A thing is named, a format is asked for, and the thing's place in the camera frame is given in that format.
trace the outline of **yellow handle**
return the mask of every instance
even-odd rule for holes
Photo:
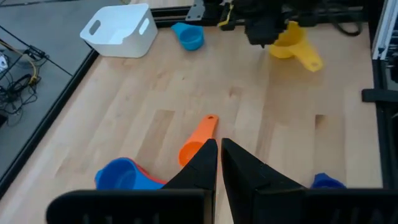
[[[323,67],[322,59],[306,39],[290,46],[289,51],[311,72],[316,72]]]

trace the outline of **white plastic container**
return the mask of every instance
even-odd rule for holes
[[[80,37],[100,55],[109,57],[144,56],[157,34],[148,4],[106,6],[80,32]]]

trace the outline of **blue measuring cup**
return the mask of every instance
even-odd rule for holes
[[[171,28],[185,50],[198,50],[205,43],[205,33],[201,26],[178,22]]]
[[[115,159],[99,170],[95,184],[97,190],[157,190],[164,186],[128,158]]]
[[[346,186],[340,181],[329,177],[326,173],[319,173],[315,175],[311,188],[345,189]]]

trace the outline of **concrete floor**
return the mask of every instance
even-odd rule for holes
[[[36,0],[0,0],[0,4],[15,4]],[[90,48],[79,34],[94,13],[103,6],[120,4],[119,0],[81,0],[31,6],[0,7],[0,26],[30,45],[43,50],[67,72],[47,62],[40,69],[37,101],[23,107],[20,114],[9,116],[9,123],[0,127],[0,178],[34,133],[37,125],[55,103],[71,76],[74,75]],[[17,49],[26,49],[15,38],[0,30],[0,38]],[[32,69],[13,68],[14,80],[32,73]],[[6,85],[5,79],[0,85]]]
[[[36,0],[5,0],[2,4],[29,1]],[[104,6],[118,4],[119,0],[80,0],[4,7],[0,8],[0,26],[47,52],[55,63],[74,74],[90,51],[80,39],[80,31],[96,11]],[[3,37],[3,34],[0,30],[0,37],[5,41],[23,47],[13,38]]]

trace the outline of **wooden table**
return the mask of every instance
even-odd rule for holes
[[[326,172],[348,187],[381,187],[376,110],[360,97],[373,87],[368,29],[356,38],[329,25],[307,30],[325,64],[317,73],[249,45],[242,27],[206,28],[196,52],[162,29],[145,57],[99,57],[0,201],[0,223],[43,223],[53,198],[93,189],[117,157],[171,179],[208,113],[220,116],[217,140],[233,139],[305,186]],[[220,169],[217,186],[216,221],[231,223]]]

